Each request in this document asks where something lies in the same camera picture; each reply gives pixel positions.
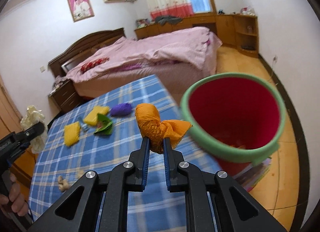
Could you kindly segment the person's left hand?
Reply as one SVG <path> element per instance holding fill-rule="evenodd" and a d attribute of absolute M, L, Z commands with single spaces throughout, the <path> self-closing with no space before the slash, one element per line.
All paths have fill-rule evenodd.
<path fill-rule="evenodd" d="M 3 207 L 4 205 L 7 205 L 9 202 L 12 203 L 12 206 L 11 206 L 12 212 L 17 213 L 18 216 L 26 215 L 29 209 L 28 204 L 21 193 L 20 185 L 17 183 L 17 178 L 13 173 L 10 174 L 10 181 L 11 181 L 11 189 L 9 192 L 9 196 L 7 197 L 1 194 L 1 211 L 9 219 L 11 219 L 11 217 Z"/>

